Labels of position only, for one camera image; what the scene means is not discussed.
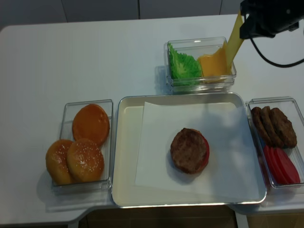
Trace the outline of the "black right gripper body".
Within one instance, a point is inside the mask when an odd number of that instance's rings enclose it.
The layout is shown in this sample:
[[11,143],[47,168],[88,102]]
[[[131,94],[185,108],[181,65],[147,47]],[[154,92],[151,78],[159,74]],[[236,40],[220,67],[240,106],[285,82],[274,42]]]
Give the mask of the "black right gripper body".
[[274,38],[284,31],[299,28],[299,0],[244,0],[240,4],[244,23],[239,29],[241,39]]

